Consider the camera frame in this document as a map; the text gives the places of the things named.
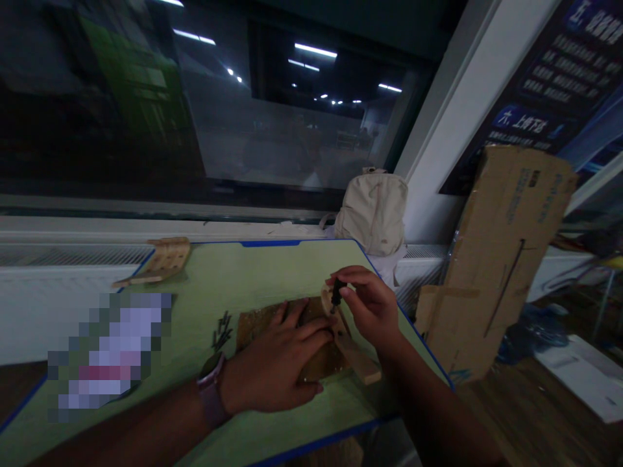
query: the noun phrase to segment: floor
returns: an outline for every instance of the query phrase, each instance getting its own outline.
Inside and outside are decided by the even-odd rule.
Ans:
[[[567,329],[588,340],[595,314],[590,296],[583,291],[540,304],[551,300],[567,307],[572,311],[563,319]],[[609,309],[598,341],[613,341],[619,307],[613,304]],[[43,374],[45,363],[0,367],[0,420]],[[534,359],[516,366],[495,364],[485,379],[458,387],[457,394],[488,428],[512,466],[616,466],[623,456],[623,422],[602,423]],[[357,442],[348,438],[286,466],[357,467],[362,458]]]

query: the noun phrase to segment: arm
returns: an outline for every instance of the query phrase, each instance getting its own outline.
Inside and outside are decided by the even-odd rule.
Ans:
[[[398,329],[398,306],[391,289],[373,272],[351,266],[332,274],[351,283],[340,294],[355,325],[376,348],[383,373],[424,465],[506,465],[484,426],[422,360]]]
[[[229,415],[247,410],[277,412],[311,401],[320,383],[297,383],[303,366],[333,335],[333,324],[319,318],[297,328],[308,300],[284,320],[287,302],[269,328],[227,361],[218,378],[219,395]],[[155,396],[57,446],[33,465],[172,465],[210,434],[194,379]]]

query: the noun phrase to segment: blue table edge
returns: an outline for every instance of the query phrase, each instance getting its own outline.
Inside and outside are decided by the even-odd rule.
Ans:
[[[372,264],[372,261],[370,261],[370,259],[368,258],[368,255],[363,250],[363,247],[361,246],[361,244],[357,240],[355,240],[355,239],[211,241],[211,242],[192,242],[192,245],[206,245],[206,244],[209,244],[209,243],[240,243],[245,248],[261,248],[261,247],[267,247],[267,246],[298,246],[298,245],[301,244],[301,242],[308,242],[308,241],[353,241],[353,242],[355,242],[357,244],[357,246],[361,250],[361,253],[363,253],[363,256],[368,261],[368,264],[374,270],[374,273],[377,276],[381,277],[381,275],[378,273],[378,271],[376,270],[376,268]],[[148,260],[151,259],[151,256],[153,255],[153,253],[154,253],[154,250],[152,250],[149,253],[149,255],[147,255],[147,257],[141,262],[141,264],[138,265],[138,267],[136,268],[136,270],[132,274],[133,276],[135,274],[137,274],[138,271],[141,270],[141,268],[148,262]],[[120,288],[117,291],[117,293],[122,292],[123,289],[124,289],[124,287]],[[445,376],[446,380],[448,381],[448,385],[450,386],[450,389],[452,389],[452,391],[454,392],[455,388],[454,388],[454,384],[453,384],[452,380],[448,377],[448,374],[445,372],[443,367],[439,364],[439,362],[435,358],[435,355],[430,351],[430,349],[428,348],[428,346],[424,342],[424,339],[422,339],[422,336],[420,336],[420,333],[417,331],[417,329],[415,329],[414,324],[411,322],[411,320],[409,319],[409,316],[405,313],[405,311],[402,309],[400,304],[398,304],[398,308],[400,309],[400,311],[402,312],[402,314],[406,318],[407,322],[411,325],[411,328],[415,332],[416,336],[418,336],[420,341],[424,344],[424,348],[426,348],[426,351],[432,357],[433,361],[435,362],[437,367],[441,370],[441,373]],[[39,381],[39,383],[37,383],[37,385],[28,393],[28,395],[24,398],[24,400],[21,402],[21,404],[18,406],[18,408],[15,409],[15,411],[11,415],[9,415],[9,417],[3,422],[2,426],[0,427],[0,435],[4,432],[5,429],[7,429],[9,424],[13,420],[15,420],[15,418],[24,409],[24,407],[26,407],[26,404],[28,404],[28,402],[30,402],[32,397],[37,393],[37,391],[41,388],[41,386],[43,386],[43,384],[46,382],[46,380],[47,380],[47,373],[41,379],[41,381]],[[329,444],[332,444],[334,442],[343,440],[345,438],[348,438],[348,437],[351,437],[351,436],[354,436],[354,435],[358,435],[359,433],[363,433],[363,432],[365,432],[367,430],[370,430],[370,429],[372,429],[374,427],[377,427],[377,426],[382,425],[384,423],[387,423],[387,422],[389,422],[391,420],[394,420],[395,418],[398,418],[398,416],[399,416],[399,414],[396,413],[396,414],[383,416],[381,418],[375,418],[374,420],[371,420],[370,422],[366,422],[366,423],[361,424],[361,425],[356,425],[354,427],[350,427],[350,428],[347,428],[345,430],[342,430],[342,431],[339,431],[337,433],[334,433],[333,435],[330,435],[330,436],[327,436],[327,437],[324,437],[324,438],[320,438],[320,439],[318,439],[316,441],[312,441],[310,443],[303,444],[301,446],[297,446],[296,448],[293,448],[293,449],[291,449],[289,451],[285,451],[285,452],[282,452],[282,453],[277,454],[275,456],[266,458],[266,459],[264,459],[262,461],[256,462],[255,464],[249,464],[247,467],[269,467],[269,466],[273,466],[275,464],[286,462],[286,461],[288,461],[290,459],[294,459],[295,457],[299,457],[301,455],[304,455],[304,454],[307,454],[309,452],[315,451],[315,450],[317,450],[319,448],[322,448],[322,447],[327,446]]]

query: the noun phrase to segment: white backpack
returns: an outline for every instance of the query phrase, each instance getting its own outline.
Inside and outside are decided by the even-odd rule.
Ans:
[[[368,254],[394,254],[404,242],[407,192],[402,177],[364,168],[363,175],[348,183],[336,218],[336,238],[355,239]]]

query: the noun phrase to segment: purple watch strap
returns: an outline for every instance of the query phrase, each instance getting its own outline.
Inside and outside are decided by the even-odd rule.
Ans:
[[[217,429],[223,425],[231,416],[225,412],[223,402],[217,387],[217,377],[223,367],[225,361],[225,355],[221,355],[218,365],[214,370],[210,372],[204,378],[197,380],[197,386],[199,387],[199,397],[203,403],[203,412],[206,416],[208,426],[212,429]]]

